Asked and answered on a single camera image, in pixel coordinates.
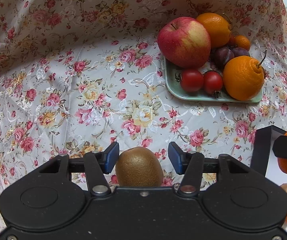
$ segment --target red apple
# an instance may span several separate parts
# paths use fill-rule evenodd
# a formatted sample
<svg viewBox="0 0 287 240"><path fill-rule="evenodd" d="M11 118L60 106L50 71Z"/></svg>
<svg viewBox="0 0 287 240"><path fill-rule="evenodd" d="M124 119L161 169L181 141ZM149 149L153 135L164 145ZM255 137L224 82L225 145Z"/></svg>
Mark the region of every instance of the red apple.
<svg viewBox="0 0 287 240"><path fill-rule="evenodd" d="M157 38L162 54L182 68L202 67L210 56L207 30L196 19L179 17L164 26Z"/></svg>

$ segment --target metal screw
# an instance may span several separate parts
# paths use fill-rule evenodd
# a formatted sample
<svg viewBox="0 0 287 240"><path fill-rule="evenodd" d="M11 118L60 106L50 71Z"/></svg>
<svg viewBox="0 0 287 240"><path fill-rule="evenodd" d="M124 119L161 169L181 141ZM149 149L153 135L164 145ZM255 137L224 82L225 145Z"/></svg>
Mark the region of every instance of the metal screw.
<svg viewBox="0 0 287 240"><path fill-rule="evenodd" d="M108 187L105 185L96 185L92 188L92 191L97 194L103 194L108 191Z"/></svg>
<svg viewBox="0 0 287 240"><path fill-rule="evenodd" d="M192 185L184 185L180 187L180 191L183 193L191 194L196 192L196 188Z"/></svg>
<svg viewBox="0 0 287 240"><path fill-rule="evenodd" d="M149 195L149 192L147 192L147 191L142 191L142 192L140 192L140 195L143 196L143 197L146 197L146 196Z"/></svg>

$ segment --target red tomato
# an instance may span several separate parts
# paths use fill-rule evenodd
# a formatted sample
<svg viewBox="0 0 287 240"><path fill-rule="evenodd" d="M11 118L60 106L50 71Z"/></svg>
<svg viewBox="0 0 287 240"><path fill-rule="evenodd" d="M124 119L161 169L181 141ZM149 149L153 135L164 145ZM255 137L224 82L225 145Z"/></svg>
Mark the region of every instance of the red tomato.
<svg viewBox="0 0 287 240"><path fill-rule="evenodd" d="M197 92L203 86L204 77L196 69L186 69L181 73L180 85L186 92Z"/></svg>
<svg viewBox="0 0 287 240"><path fill-rule="evenodd" d="M210 70L204 73L203 89L207 94L218 97L222 86L222 77L218 72Z"/></svg>

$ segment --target plate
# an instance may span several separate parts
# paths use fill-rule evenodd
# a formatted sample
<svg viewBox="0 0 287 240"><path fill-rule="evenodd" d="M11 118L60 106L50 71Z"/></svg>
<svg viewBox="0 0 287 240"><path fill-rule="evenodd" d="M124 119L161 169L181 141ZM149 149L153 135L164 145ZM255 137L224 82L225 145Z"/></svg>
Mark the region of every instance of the plate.
<svg viewBox="0 0 287 240"><path fill-rule="evenodd" d="M164 57L164 66L165 66L165 83L167 85L168 90L171 94L175 97L183 99L183 100L190 100L190 101L215 101L215 102L239 102L239 103L259 103L262 99L262 89L260 92L253 98L248 101L239 101L231 96L229 96L226 91L223 89L221 94L218 98L214 98L209 96L205 93L202 89L195 93L187 93L184 91L180 83L178 82L178 75L182 72L182 68L178 67L177 65L171 63ZM210 70L207 66L204 66L200 69L201 73Z"/></svg>

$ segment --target floral tablecloth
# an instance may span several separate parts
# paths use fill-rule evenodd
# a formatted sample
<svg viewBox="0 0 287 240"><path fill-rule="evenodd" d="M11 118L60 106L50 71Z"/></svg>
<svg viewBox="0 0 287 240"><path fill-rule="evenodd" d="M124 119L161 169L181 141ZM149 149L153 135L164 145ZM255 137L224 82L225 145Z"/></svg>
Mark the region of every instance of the floral tablecloth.
<svg viewBox="0 0 287 240"><path fill-rule="evenodd" d="M253 57L268 50L257 105L182 101L167 90L157 33L202 12L228 15ZM178 185L170 141L249 165L256 130L271 124L287 130L282 0L0 0L0 194L58 154L82 157L114 141L151 149L163 185ZM106 178L117 184L114 172ZM201 186L214 180L204 174ZM86 188L84 174L73 181Z"/></svg>

